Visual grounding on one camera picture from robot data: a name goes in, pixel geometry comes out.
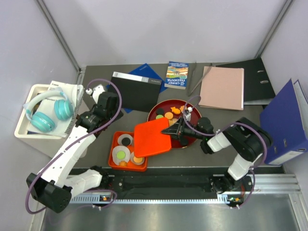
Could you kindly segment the white paper cup top-left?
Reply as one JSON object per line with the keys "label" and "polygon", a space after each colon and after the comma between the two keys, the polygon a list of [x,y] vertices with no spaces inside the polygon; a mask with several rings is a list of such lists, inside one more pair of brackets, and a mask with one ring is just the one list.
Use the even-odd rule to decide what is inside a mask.
{"label": "white paper cup top-left", "polygon": [[133,143],[133,137],[132,137],[131,135],[129,135],[129,134],[122,134],[122,135],[120,135],[120,136],[118,137],[118,139],[117,139],[118,145],[122,145],[122,144],[120,143],[120,141],[121,141],[122,138],[124,138],[124,137],[130,138],[130,140],[131,140],[130,145],[132,145],[132,143]]}

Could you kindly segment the black cookie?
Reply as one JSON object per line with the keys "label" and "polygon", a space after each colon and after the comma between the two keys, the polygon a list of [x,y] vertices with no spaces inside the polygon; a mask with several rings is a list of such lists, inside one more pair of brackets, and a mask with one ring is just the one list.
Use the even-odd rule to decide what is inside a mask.
{"label": "black cookie", "polygon": [[157,108],[155,112],[157,115],[164,115],[165,113],[163,108]]}
{"label": "black cookie", "polygon": [[124,138],[122,138],[122,140],[120,141],[120,143],[121,143],[123,146],[129,146],[130,143],[131,143],[131,140],[130,140],[130,138],[128,138],[128,137],[124,137]]}

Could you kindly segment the red round tray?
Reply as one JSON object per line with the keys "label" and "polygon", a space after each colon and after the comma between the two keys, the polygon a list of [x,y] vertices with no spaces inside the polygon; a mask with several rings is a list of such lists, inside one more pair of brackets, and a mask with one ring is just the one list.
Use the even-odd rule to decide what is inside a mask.
{"label": "red round tray", "polygon": [[[162,101],[158,103],[156,106],[154,106],[152,110],[149,112],[147,122],[156,119],[156,116],[157,116],[156,111],[158,108],[162,108],[164,110],[163,115],[165,115],[165,113],[167,112],[172,112],[171,107],[180,109],[180,107],[184,106],[185,103],[186,102],[184,100],[179,100],[179,99],[171,99],[171,100]],[[198,119],[200,119],[201,117],[202,115],[200,114],[200,112],[196,108],[194,108],[192,111],[190,123],[195,126],[197,124]],[[172,148],[186,148],[197,141],[196,138],[192,138],[192,137],[186,137],[186,139],[188,140],[187,146],[182,146],[180,144],[180,141],[171,139]]]}

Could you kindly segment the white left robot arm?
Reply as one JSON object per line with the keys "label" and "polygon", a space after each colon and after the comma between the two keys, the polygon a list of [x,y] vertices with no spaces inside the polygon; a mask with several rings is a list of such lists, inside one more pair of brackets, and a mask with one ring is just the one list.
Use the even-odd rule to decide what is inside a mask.
{"label": "white left robot arm", "polygon": [[109,179],[99,167],[92,167],[72,178],[68,176],[84,151],[100,133],[123,116],[119,89],[111,93],[104,91],[102,86],[96,86],[94,89],[87,89],[86,92],[91,94],[95,101],[91,110],[78,116],[69,137],[52,160],[38,174],[31,173],[26,179],[28,191],[25,207],[29,214],[34,213],[29,208],[30,198],[45,208],[60,213],[74,197],[92,188],[104,191],[109,186]]}

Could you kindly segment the white storage bin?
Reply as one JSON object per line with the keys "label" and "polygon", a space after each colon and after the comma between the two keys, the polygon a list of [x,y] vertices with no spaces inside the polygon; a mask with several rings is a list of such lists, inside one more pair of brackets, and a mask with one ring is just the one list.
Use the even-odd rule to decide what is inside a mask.
{"label": "white storage bin", "polygon": [[[33,85],[30,89],[26,102],[30,102],[38,94],[57,87],[63,89],[73,104],[75,108],[74,116],[89,109],[83,101],[84,87],[82,85],[67,84],[54,80],[50,84]],[[14,135],[21,141],[52,158],[68,139],[75,121],[76,119],[72,118],[70,121],[58,122],[53,131],[42,133],[30,124],[30,121],[26,117],[26,111],[23,109]]]}

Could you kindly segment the metal tongs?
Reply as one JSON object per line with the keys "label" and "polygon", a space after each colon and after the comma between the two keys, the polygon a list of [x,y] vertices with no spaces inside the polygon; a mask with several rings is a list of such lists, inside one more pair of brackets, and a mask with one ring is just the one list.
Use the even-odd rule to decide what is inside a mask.
{"label": "metal tongs", "polygon": [[191,83],[188,84],[188,89],[187,89],[187,96],[191,96],[193,94],[193,92],[196,90],[196,88],[201,84],[201,82],[203,81],[203,79],[206,77],[206,75],[210,72],[211,68],[213,66],[213,63],[210,63],[208,66],[204,66],[204,68],[206,70],[203,71],[202,76],[200,77],[200,79],[198,80],[198,82],[195,84],[195,86],[193,88],[190,87]]}

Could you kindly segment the orange box lid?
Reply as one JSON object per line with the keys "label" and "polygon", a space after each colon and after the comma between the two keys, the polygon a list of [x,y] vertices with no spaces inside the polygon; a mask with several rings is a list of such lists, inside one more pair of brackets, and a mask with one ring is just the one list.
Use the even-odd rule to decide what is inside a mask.
{"label": "orange box lid", "polygon": [[141,123],[134,128],[134,154],[149,157],[171,150],[171,137],[162,131],[169,127],[167,118]]}

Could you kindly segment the orange round cookie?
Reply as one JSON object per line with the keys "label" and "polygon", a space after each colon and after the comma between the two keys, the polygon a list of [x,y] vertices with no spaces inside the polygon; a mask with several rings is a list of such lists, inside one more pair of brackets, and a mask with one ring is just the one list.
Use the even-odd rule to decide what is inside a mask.
{"label": "orange round cookie", "polygon": [[136,164],[142,164],[144,161],[143,157],[133,157],[133,160]]}
{"label": "orange round cookie", "polygon": [[173,119],[173,113],[172,112],[166,112],[164,117],[167,118],[168,120],[172,120]]}

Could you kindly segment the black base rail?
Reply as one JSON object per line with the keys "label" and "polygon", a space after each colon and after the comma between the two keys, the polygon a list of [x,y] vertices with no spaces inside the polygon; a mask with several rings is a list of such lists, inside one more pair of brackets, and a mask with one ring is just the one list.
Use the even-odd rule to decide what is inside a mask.
{"label": "black base rail", "polygon": [[96,189],[113,190],[118,199],[214,199],[217,194],[242,195],[252,190],[253,180],[245,176],[232,184],[225,179],[225,167],[154,167],[145,172],[104,168]]}

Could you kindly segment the pink folder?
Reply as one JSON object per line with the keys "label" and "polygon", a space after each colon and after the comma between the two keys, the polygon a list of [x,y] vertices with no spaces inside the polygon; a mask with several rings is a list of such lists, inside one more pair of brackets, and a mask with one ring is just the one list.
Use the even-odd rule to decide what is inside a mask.
{"label": "pink folder", "polygon": [[244,109],[244,69],[205,67],[199,106],[227,110]]}

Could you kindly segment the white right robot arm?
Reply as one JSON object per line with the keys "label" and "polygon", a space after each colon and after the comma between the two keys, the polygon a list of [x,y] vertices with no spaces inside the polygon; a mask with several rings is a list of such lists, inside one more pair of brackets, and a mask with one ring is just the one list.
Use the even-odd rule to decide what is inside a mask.
{"label": "white right robot arm", "polygon": [[242,185],[242,178],[261,156],[266,156],[268,148],[273,144],[269,133],[245,117],[217,132],[207,117],[198,119],[195,126],[181,117],[161,133],[178,140],[183,146],[188,145],[188,137],[199,139],[205,154],[233,147],[237,155],[224,179],[225,186],[232,191]]}

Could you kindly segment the orange swirl cookie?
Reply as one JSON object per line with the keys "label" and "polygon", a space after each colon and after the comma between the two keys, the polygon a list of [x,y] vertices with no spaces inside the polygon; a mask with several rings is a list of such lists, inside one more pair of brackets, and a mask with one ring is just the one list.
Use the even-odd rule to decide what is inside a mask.
{"label": "orange swirl cookie", "polygon": [[120,163],[119,163],[119,166],[121,166],[121,167],[127,167],[127,162],[125,162],[125,161],[121,161]]}

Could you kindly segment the orange cookie box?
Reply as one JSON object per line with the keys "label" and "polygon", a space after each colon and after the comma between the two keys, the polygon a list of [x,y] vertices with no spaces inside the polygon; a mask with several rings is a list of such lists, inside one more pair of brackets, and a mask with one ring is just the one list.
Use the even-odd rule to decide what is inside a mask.
{"label": "orange cookie box", "polygon": [[112,140],[108,164],[112,169],[145,172],[148,166],[146,157],[134,154],[134,133],[117,131]]}

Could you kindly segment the white paper cup bottom-left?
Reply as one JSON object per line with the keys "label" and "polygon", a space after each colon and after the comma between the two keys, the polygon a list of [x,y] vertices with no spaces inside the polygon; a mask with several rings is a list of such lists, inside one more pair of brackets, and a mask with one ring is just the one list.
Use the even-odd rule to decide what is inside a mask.
{"label": "white paper cup bottom-left", "polygon": [[[124,159],[122,159],[122,160],[119,160],[116,157],[116,153],[118,151],[124,151],[126,153],[126,157]],[[115,148],[113,148],[113,150],[112,150],[112,160],[113,160],[114,164],[117,165],[117,166],[119,165],[119,163],[121,161],[125,161],[125,162],[128,163],[130,161],[130,150],[129,150],[129,148],[126,147],[126,146],[121,146],[121,145],[116,146]]]}

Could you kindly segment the orange fish cookie top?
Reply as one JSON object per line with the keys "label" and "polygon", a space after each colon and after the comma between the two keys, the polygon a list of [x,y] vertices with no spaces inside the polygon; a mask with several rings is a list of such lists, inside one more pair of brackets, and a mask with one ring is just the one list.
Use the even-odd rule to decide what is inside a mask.
{"label": "orange fish cookie top", "polygon": [[171,112],[175,115],[180,115],[181,114],[181,110],[179,108],[176,107],[171,107]]}

